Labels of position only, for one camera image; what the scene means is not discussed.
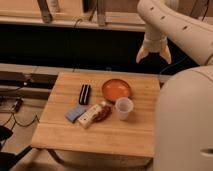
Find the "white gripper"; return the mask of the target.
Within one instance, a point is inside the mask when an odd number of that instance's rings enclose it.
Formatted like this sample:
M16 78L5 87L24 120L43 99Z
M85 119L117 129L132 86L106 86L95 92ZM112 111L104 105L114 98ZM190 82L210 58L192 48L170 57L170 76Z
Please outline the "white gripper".
M167 47L167 37L161 32L146 31L143 45L138 51L136 62L139 63L149 53L160 53L160 56L170 64L172 62L170 50Z

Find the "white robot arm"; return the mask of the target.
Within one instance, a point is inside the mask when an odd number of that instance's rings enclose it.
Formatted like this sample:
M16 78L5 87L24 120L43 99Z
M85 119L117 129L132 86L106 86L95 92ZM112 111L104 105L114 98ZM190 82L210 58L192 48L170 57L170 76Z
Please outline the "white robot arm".
M156 103L153 171L213 171L213 25L162 0L140 0L140 17L197 67L170 77Z

